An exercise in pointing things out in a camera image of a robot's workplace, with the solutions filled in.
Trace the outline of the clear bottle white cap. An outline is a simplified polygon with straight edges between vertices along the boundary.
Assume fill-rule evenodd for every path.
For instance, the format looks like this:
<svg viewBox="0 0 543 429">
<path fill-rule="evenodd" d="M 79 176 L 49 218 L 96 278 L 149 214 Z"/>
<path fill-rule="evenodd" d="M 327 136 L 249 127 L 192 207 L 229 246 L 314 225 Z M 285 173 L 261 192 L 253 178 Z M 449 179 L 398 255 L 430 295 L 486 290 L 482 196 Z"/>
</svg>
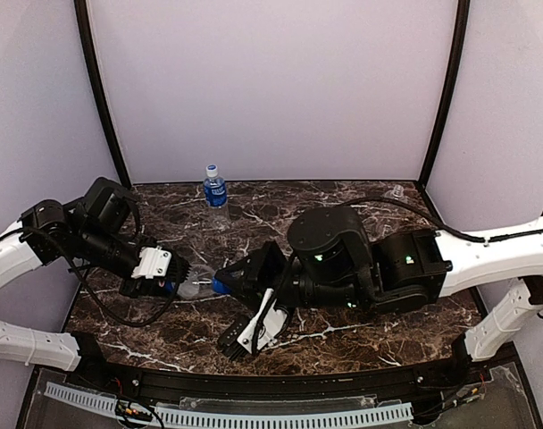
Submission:
<svg viewBox="0 0 543 429">
<path fill-rule="evenodd" d="M 384 195 L 384 203 L 391 206 L 407 209 L 409 207 L 408 197 L 405 194 L 405 188 L 400 185 L 394 185 L 392 189 L 387 190 Z"/>
</svg>

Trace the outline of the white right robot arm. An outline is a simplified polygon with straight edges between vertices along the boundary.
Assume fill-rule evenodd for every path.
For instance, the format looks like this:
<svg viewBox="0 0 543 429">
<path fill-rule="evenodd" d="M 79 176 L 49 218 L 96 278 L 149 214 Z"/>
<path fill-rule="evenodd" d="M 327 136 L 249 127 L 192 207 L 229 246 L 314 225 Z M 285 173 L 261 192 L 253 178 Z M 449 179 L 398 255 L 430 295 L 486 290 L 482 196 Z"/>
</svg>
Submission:
<svg viewBox="0 0 543 429">
<path fill-rule="evenodd" d="M 459 361 L 480 362 L 543 310 L 543 212 L 514 227 L 463 233 L 433 221 L 428 229 L 370 241 L 347 203 L 304 211 L 288 227 L 287 240 L 290 256 L 268 241 L 214 276 L 252 310 L 218 340 L 229 359 L 272 345 L 300 307 L 402 314 L 478 285 L 509 281 L 500 302 L 454 343 Z"/>
</svg>

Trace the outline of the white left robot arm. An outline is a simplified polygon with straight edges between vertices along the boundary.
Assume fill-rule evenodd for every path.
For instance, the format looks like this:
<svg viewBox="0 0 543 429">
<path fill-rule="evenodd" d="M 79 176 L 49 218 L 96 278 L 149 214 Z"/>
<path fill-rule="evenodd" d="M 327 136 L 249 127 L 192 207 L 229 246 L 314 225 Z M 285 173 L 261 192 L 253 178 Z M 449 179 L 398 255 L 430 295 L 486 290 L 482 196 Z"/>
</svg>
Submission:
<svg viewBox="0 0 543 429">
<path fill-rule="evenodd" d="M 152 324 L 175 299 L 190 264 L 139 227 L 130 235 L 121 233 L 127 218 L 140 222 L 137 202 L 137 195 L 120 183 L 99 177 L 81 198 L 67 204 L 46 199 L 29 208 L 0 235 L 0 289 L 62 258 L 82 284 L 91 269 L 101 268 L 121 278 L 125 297 L 164 297 L 163 306 L 141 322 L 123 319 L 95 300 L 119 324 Z M 91 334 L 43 332 L 0 321 L 0 360 L 75 372 L 102 358 Z"/>
</svg>

